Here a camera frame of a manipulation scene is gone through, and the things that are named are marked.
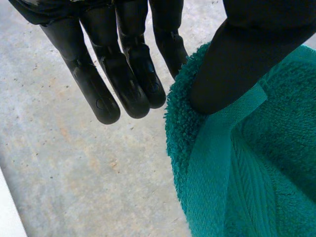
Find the teal towel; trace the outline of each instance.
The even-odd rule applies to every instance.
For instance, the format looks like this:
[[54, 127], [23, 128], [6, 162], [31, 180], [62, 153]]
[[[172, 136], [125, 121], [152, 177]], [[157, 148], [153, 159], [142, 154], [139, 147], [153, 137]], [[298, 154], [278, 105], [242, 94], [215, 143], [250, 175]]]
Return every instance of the teal towel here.
[[233, 104], [204, 116], [188, 91], [209, 44], [167, 98], [167, 152], [193, 237], [316, 237], [316, 51], [301, 46]]

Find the concrete floor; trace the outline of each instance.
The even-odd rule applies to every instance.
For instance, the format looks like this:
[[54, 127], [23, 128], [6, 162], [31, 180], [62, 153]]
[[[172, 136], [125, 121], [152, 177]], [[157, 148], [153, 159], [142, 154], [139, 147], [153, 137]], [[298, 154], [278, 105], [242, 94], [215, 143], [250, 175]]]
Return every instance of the concrete floor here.
[[[185, 0], [183, 15], [190, 54], [225, 19], [221, 1]], [[0, 165], [29, 237], [189, 237], [164, 109], [104, 126], [44, 33], [8, 1], [0, 1], [0, 32]], [[150, 13], [146, 40], [168, 90]], [[316, 37], [307, 45], [316, 48]]]

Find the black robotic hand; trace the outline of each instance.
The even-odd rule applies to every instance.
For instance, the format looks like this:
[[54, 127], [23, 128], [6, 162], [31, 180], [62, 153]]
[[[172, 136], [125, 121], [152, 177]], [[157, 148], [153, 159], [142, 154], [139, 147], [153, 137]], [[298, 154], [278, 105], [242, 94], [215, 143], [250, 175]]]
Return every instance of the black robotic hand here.
[[[120, 109], [91, 60], [80, 22], [116, 95], [132, 118], [143, 118], [150, 108], [165, 103], [166, 94], [144, 39], [148, 0], [10, 2], [29, 22], [40, 25], [103, 124], [116, 122]], [[183, 0], [149, 2], [157, 46], [175, 78], [187, 56], [178, 34]], [[117, 28], [123, 52], [118, 44]]]

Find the terry cloth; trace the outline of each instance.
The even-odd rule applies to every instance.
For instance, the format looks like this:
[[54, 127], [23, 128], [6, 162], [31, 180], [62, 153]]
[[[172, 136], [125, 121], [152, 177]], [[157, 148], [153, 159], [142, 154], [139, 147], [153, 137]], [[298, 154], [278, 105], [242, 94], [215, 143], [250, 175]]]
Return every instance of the terry cloth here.
[[167, 153], [193, 237], [316, 237], [316, 51], [301, 46], [210, 116], [189, 90], [209, 44], [167, 97]]

